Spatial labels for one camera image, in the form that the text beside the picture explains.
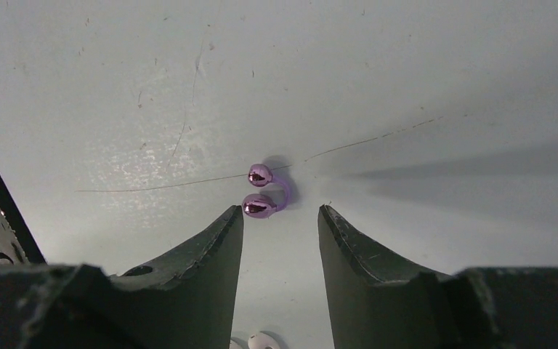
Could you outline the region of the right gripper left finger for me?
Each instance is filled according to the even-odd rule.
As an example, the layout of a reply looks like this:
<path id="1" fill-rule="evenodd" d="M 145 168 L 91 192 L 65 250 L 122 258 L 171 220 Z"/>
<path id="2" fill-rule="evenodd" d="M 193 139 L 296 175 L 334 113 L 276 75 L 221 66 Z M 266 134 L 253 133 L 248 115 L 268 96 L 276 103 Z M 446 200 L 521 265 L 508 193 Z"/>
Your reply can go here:
<path id="1" fill-rule="evenodd" d="M 227 348 L 243 246 L 232 206 L 120 276 L 91 265 L 0 265 L 0 348 Z"/>

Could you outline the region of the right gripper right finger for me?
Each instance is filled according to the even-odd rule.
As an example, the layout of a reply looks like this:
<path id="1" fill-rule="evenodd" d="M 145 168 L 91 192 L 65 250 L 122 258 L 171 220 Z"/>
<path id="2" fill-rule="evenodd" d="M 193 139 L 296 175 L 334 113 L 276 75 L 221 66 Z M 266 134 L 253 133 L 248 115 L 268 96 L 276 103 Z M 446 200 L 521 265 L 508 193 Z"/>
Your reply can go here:
<path id="1" fill-rule="evenodd" d="M 558 348 L 558 268 L 478 267 L 446 275 L 318 213 L 336 348 Z"/>

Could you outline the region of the purple earbud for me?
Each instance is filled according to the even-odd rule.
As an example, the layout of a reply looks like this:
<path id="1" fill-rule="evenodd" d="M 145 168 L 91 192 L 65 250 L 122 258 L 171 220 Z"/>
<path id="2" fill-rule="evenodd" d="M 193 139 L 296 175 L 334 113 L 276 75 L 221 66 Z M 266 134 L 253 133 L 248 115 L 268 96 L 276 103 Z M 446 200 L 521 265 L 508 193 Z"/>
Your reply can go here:
<path id="1" fill-rule="evenodd" d="M 291 203 L 292 189 L 290 184 L 281 176 L 277 176 L 274 170 L 266 164 L 253 164 L 247 174 L 250 185 L 260 189 L 257 193 L 252 193 L 244 197 L 241 203 L 243 213 L 255 219 L 267 219 L 272 215 L 283 211 Z M 280 188 L 283 197 L 276 201 L 266 187 Z"/>

